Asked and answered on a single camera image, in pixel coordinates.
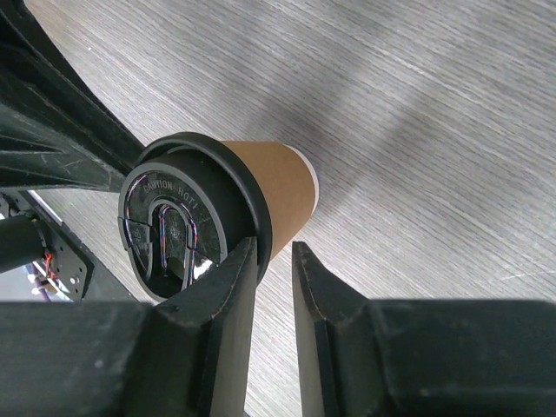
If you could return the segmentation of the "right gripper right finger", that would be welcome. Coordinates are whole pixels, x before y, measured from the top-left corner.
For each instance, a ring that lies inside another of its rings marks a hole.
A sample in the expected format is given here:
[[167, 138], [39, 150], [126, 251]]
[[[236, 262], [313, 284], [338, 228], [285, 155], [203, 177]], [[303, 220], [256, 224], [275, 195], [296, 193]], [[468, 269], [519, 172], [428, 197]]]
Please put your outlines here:
[[552, 416], [555, 306], [369, 299], [292, 246], [306, 416]]

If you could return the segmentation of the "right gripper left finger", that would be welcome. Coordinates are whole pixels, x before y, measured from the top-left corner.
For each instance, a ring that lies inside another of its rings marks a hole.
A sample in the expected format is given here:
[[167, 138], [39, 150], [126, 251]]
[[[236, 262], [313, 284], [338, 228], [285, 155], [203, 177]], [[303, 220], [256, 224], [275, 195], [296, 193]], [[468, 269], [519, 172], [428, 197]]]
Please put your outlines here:
[[158, 305], [4, 303], [4, 416], [241, 416], [255, 238]]

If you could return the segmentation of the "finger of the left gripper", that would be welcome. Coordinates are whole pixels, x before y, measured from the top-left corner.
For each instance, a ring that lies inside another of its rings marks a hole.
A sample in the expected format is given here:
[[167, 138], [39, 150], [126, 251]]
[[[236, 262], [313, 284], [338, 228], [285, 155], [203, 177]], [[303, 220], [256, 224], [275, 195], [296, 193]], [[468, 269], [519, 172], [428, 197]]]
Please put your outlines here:
[[143, 145], [22, 1], [1, 3], [1, 187], [119, 192]]

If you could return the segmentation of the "single brown paper cup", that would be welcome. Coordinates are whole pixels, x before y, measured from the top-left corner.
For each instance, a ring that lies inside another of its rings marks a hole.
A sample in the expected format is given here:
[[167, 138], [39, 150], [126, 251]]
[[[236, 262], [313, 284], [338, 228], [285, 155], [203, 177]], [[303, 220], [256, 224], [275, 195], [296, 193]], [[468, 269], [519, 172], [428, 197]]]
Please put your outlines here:
[[279, 142], [224, 141], [247, 166], [268, 206], [271, 258], [308, 223], [319, 201], [319, 182], [300, 150]]

